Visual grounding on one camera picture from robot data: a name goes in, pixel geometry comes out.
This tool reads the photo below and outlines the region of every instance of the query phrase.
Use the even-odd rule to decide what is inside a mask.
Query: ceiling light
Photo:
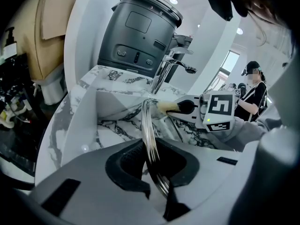
[[[170,0],[170,2],[171,2],[172,4],[177,4],[177,3],[178,3],[177,0]]]
[[[242,35],[243,34],[243,30],[238,28],[238,30],[236,31],[237,34]]]

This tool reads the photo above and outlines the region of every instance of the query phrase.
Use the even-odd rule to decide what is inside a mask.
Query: window
[[[221,88],[221,86],[226,82],[229,74],[233,70],[237,60],[239,59],[239,56],[239,54],[233,51],[229,51],[227,53],[220,69],[218,70],[217,74],[215,75],[215,77],[213,78],[206,90],[212,89],[217,91]]]

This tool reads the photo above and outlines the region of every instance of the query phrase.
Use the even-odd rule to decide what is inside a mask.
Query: black t-shirt
[[[247,93],[247,95],[244,98],[242,98],[241,100],[244,100],[245,102],[250,103],[250,104],[256,104],[259,109],[260,106],[262,106],[262,104],[264,103],[264,100],[262,101],[262,98],[263,98],[263,95],[264,95],[264,92],[266,91],[266,89],[267,89],[266,85],[263,82],[261,82],[260,84],[258,84],[257,87],[253,87]],[[243,119],[244,121],[248,121],[250,115],[251,114],[249,112],[247,112],[244,108],[242,108],[240,105],[238,105],[234,111],[234,116],[239,117],[239,118]]]

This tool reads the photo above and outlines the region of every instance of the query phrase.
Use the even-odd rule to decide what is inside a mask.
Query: cable
[[[15,117],[16,117],[18,120],[20,120],[21,122],[30,123],[30,121],[27,120],[27,119],[26,119],[26,120],[23,120],[23,119],[19,118],[19,116],[14,112],[13,108],[11,107],[11,105],[10,105],[9,103],[7,103],[7,105],[9,106],[10,110],[13,112],[13,114],[15,115]]]

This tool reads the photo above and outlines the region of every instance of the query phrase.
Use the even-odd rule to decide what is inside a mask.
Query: woman
[[[295,11],[299,7],[298,0],[235,0],[233,3],[235,9],[242,17],[250,14],[266,23],[290,29],[293,46],[295,47],[299,44],[300,19],[295,15]],[[297,65],[300,60],[298,53],[295,53],[292,60]],[[281,125],[282,121],[279,113],[275,106],[271,105],[258,118],[257,122],[247,122],[235,117],[232,130],[215,132],[213,135],[225,145],[237,151],[243,151],[247,143],[260,140],[265,133],[273,128],[279,128]]]
[[[247,64],[242,75],[247,75],[248,84],[252,89],[237,101],[234,116],[244,121],[255,121],[259,116],[259,109],[265,102],[267,85],[262,69],[256,61]]]

